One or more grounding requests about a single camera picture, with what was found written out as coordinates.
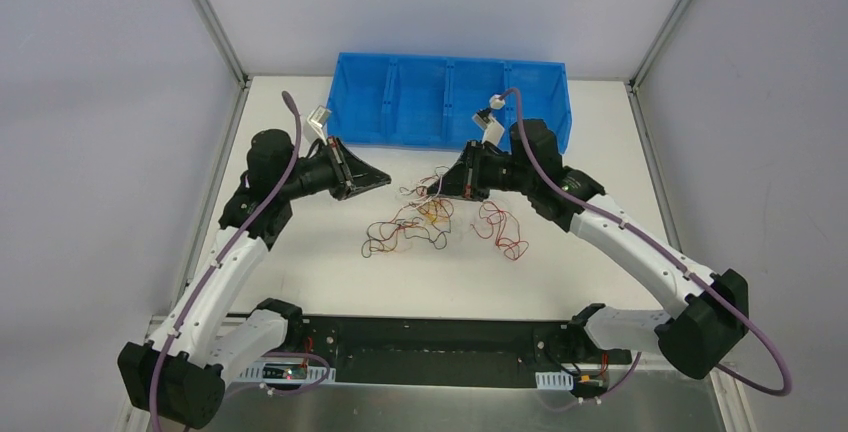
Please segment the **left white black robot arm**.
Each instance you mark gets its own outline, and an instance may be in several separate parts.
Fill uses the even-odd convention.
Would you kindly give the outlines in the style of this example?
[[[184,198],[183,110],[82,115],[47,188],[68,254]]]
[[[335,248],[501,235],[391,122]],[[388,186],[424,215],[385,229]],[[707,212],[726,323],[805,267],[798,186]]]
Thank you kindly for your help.
[[[225,204],[211,251],[174,309],[142,344],[128,342],[117,364],[131,404],[194,429],[216,415],[226,389],[265,353],[297,354],[305,342],[300,307],[266,299],[224,336],[218,334],[238,293],[293,216],[296,199],[323,191],[338,201],[390,184],[391,177],[340,139],[300,141],[279,129],[257,133],[247,169]]]

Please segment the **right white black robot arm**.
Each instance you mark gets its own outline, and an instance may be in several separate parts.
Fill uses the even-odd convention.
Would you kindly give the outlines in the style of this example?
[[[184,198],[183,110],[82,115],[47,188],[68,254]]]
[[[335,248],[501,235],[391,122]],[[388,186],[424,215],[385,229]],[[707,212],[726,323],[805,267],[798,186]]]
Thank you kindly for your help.
[[[747,314],[747,281],[732,270],[714,274],[653,236],[637,234],[636,223],[597,181],[563,164],[543,120],[514,124],[509,135],[508,152],[469,141],[429,193],[475,202],[493,190],[519,193],[538,215],[612,259],[660,304],[658,310],[585,307],[567,325],[573,357],[590,362],[608,350],[648,352],[690,378],[704,378],[747,333],[722,305]]]

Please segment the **blue four-compartment plastic bin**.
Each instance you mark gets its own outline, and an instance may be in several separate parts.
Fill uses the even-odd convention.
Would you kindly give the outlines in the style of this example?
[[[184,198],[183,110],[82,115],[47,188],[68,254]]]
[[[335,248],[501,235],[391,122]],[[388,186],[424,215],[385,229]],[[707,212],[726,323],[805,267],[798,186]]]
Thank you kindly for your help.
[[[348,143],[461,150],[482,135],[473,115],[511,87],[522,94],[524,116],[543,120],[565,150],[571,104],[565,66],[556,62],[341,53],[327,129]]]

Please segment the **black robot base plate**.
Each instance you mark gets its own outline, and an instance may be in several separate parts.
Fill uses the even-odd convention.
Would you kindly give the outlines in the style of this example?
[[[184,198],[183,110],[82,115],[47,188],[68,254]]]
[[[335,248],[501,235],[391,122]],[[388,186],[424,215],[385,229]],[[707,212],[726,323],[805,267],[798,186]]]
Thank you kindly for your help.
[[[257,307],[290,322],[278,351],[327,361],[332,380],[346,384],[533,388],[539,373],[632,362],[631,352],[603,351],[565,321],[306,315],[272,298]]]

